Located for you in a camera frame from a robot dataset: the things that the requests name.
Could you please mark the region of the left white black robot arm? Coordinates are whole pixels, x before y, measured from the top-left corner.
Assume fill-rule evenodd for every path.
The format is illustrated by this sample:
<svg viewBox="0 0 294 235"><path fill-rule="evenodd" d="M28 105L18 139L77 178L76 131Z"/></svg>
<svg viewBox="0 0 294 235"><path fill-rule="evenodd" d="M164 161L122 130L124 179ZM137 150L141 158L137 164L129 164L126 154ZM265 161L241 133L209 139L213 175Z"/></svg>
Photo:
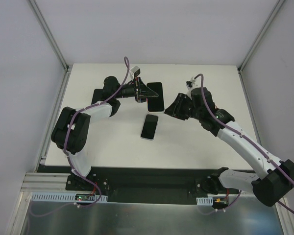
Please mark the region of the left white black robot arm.
<svg viewBox="0 0 294 235"><path fill-rule="evenodd" d="M94 184L93 177L88 175L91 165L84 150L89 126L114 116L121 106L120 98L134 97L136 102L143 103L158 96L159 93L145 85L140 77L120 84L116 77L109 76L105 78L102 89L94 90L95 103L79 110L63 108L52 131L51 141L66 155L73 174L79 176L76 183L82 190L90 190Z"/></svg>

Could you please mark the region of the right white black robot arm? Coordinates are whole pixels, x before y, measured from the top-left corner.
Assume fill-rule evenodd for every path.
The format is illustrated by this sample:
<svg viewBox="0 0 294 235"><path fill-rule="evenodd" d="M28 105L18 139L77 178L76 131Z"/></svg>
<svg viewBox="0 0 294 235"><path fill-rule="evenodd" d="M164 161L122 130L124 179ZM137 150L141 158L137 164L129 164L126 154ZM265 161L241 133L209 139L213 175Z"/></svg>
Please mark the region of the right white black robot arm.
<svg viewBox="0 0 294 235"><path fill-rule="evenodd" d="M164 113L180 120L198 120L203 129L232 147L252 167L253 173L218 169L200 182L206 193L216 195L233 188L253 193L271 207L294 187L294 163L280 160L250 139L231 114L215 106L206 88L195 88L189 95L179 93Z"/></svg>

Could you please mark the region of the beige phone case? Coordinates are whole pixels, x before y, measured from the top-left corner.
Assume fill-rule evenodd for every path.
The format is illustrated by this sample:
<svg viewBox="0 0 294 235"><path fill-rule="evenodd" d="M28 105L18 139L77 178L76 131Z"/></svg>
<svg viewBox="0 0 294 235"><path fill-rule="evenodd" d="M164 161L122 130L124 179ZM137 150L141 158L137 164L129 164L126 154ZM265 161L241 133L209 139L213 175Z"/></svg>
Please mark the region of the beige phone case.
<svg viewBox="0 0 294 235"><path fill-rule="evenodd" d="M163 86L161 82L147 83L147 86L158 94L158 97L150 97L147 99L147 110L149 112L164 112L165 103L163 96Z"/></svg>

